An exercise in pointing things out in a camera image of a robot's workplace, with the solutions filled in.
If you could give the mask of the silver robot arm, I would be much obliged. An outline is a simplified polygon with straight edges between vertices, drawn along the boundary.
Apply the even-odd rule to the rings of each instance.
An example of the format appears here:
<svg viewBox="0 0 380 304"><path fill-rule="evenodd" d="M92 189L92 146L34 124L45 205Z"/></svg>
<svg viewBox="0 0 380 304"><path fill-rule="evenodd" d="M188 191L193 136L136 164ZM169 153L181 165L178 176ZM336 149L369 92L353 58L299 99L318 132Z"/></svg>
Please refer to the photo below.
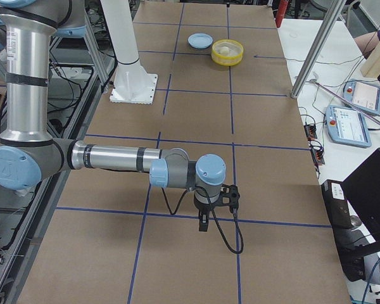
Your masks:
<svg viewBox="0 0 380 304"><path fill-rule="evenodd" d="M199 229L222 204L226 165L207 154L191 161L182 149L99 146L55 139L47 130L50 38L86 32L83 1L0 1L6 26L7 127L0 134L0 185L21 190L58 172L101 168L149 174L152 186L194 192Z"/></svg>

